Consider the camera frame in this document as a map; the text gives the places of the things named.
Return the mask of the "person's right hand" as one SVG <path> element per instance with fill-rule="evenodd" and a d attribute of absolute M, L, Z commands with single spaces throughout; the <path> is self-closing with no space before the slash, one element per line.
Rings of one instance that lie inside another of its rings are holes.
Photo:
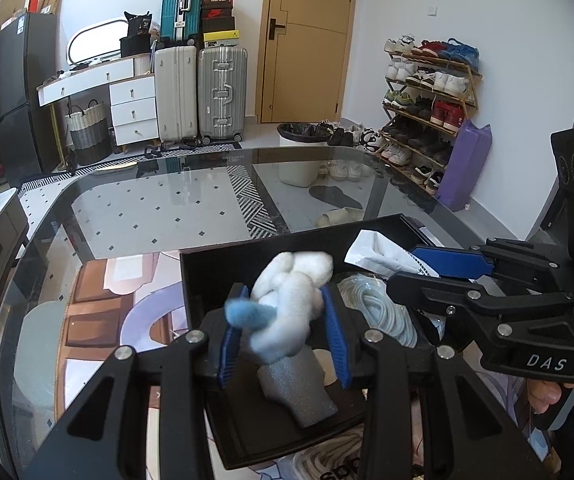
<path fill-rule="evenodd" d="M 526 392 L 532 408 L 537 414 L 544 414 L 550 406 L 555 405 L 560 400 L 562 388 L 556 382 L 528 379 Z"/>

